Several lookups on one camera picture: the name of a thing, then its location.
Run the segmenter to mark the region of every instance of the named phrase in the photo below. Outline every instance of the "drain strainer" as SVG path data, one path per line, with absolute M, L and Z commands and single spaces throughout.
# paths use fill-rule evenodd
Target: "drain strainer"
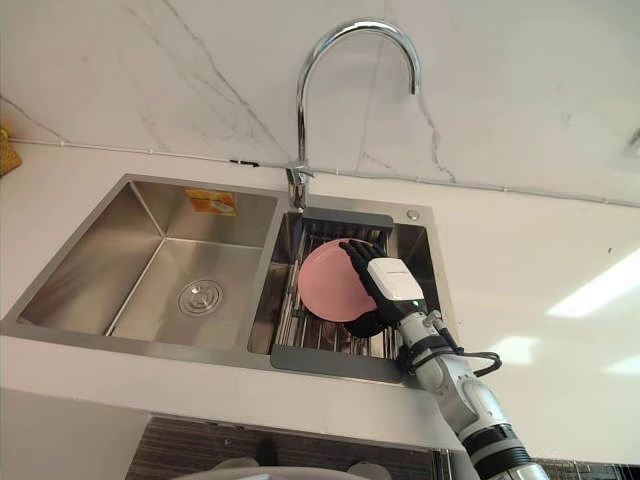
M 196 280 L 184 287 L 178 295 L 178 308 L 186 315 L 210 313 L 222 300 L 222 287 L 212 280 Z

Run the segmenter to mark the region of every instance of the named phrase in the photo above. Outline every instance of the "faucet spout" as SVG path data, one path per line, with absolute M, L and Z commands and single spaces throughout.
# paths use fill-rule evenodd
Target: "faucet spout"
M 306 177 L 315 176 L 309 168 L 309 159 L 307 158 L 307 128 L 306 128 L 306 105 L 307 105 L 307 89 L 309 78 L 313 72 L 318 60 L 338 41 L 354 36 L 359 33 L 370 33 L 381 35 L 389 38 L 395 43 L 402 52 L 407 61 L 409 70 L 409 93 L 417 95 L 420 92 L 421 68 L 420 59 L 413 43 L 402 30 L 395 25 L 375 19 L 355 19 L 338 25 L 336 28 L 327 32 L 313 50 L 305 59 L 300 76 L 298 77 L 298 89 L 296 95 L 297 117 L 298 117 L 298 159 L 295 165 L 287 168 L 287 178 L 289 185 L 294 187 L 292 191 L 296 195 L 292 195 L 292 202 L 298 208 L 306 207 Z

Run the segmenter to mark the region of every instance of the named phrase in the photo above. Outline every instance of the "cable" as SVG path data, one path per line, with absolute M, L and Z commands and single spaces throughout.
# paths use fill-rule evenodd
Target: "cable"
M 12 143 L 24 143 L 31 145 L 47 145 L 52 147 L 64 147 L 64 148 L 86 148 L 91 150 L 108 150 L 114 152 L 125 152 L 125 153 L 139 153 L 139 154 L 153 154 L 153 155 L 162 155 L 166 157 L 178 157 L 178 158 L 193 158 L 196 160 L 210 160 L 215 162 L 228 163 L 228 158 L 218 158 L 218 157 L 208 157 L 205 155 L 194 155 L 190 153 L 172 153 L 172 152 L 163 152 L 163 151 L 155 151 L 154 149 L 146 148 L 127 148 L 127 147 L 116 147 L 116 146 L 102 146 L 102 145 L 90 145 L 90 144 L 80 144 L 80 143 L 72 143 L 66 142 L 64 140 L 60 140 L 57 142 L 47 141 L 47 140 L 26 140 L 20 138 L 12 138 L 10 140 Z M 258 166 L 262 168 L 286 168 L 291 165 L 291 162 L 254 162 L 251 160 L 246 160 L 250 165 L 257 163 Z M 630 202 L 623 199 L 615 199 L 615 198 L 604 198 L 604 197 L 594 197 L 591 195 L 574 195 L 571 193 L 562 193 L 556 192 L 553 190 L 542 190 L 536 188 L 529 187 L 517 187 L 517 186 L 505 186 L 505 185 L 495 185 L 489 183 L 474 183 L 474 182 L 463 182 L 458 180 L 457 183 L 451 183 L 448 180 L 439 180 L 432 178 L 422 178 L 416 177 L 415 175 L 402 175 L 402 174 L 388 174 L 388 173 L 365 173 L 365 172 L 342 172 L 338 171 L 335 168 L 314 168 L 313 169 L 317 173 L 324 173 L 329 175 L 343 176 L 343 177 L 353 177 L 353 178 L 364 178 L 370 180 L 400 180 L 412 183 L 418 183 L 422 185 L 436 185 L 442 187 L 455 187 L 455 188 L 465 188 L 470 190 L 484 190 L 489 192 L 505 192 L 505 193 L 515 193 L 519 195 L 532 195 L 537 197 L 547 197 L 547 198 L 557 198 L 561 200 L 577 200 L 582 202 L 589 203 L 599 203 L 603 205 L 616 205 L 619 207 L 631 207 L 631 208 L 640 208 L 640 203 L 638 202 Z
M 491 360 L 493 362 L 491 365 L 473 372 L 476 377 L 482 377 L 484 375 L 487 375 L 488 373 L 498 370 L 502 366 L 502 360 L 500 360 L 500 355 L 498 355 L 495 352 L 467 353 L 464 351 L 464 348 L 457 347 L 451 350 L 438 350 L 437 352 L 433 352 L 431 355 L 427 355 L 425 358 L 418 360 L 415 364 L 411 366 L 411 372 L 415 373 L 415 371 L 418 368 L 420 368 L 422 365 L 441 355 L 458 355 L 459 357 L 483 358 L 485 360 Z

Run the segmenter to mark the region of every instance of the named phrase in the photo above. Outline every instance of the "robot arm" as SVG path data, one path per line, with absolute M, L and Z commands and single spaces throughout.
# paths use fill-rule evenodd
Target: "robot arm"
M 381 319 L 402 336 L 405 364 L 422 388 L 436 396 L 442 416 L 466 449 L 482 480 L 548 480 L 531 461 L 507 416 L 478 376 L 500 366 L 490 352 L 468 354 L 444 326 L 440 312 L 427 314 L 422 290 L 402 260 L 388 258 L 375 246 L 341 244 L 378 305 Z M 494 361 L 474 372 L 465 357 Z

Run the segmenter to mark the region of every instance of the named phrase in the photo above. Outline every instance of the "yellow object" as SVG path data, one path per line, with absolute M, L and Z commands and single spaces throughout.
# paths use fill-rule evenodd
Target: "yellow object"
M 195 190 L 185 188 L 185 193 L 196 212 L 210 213 L 211 215 L 222 215 L 224 217 L 235 217 L 238 215 L 236 202 L 229 192 L 214 192 L 211 190 Z
M 2 128 L 0 129 L 0 177 L 13 170 L 22 163 L 20 157 L 9 145 L 9 134 Z

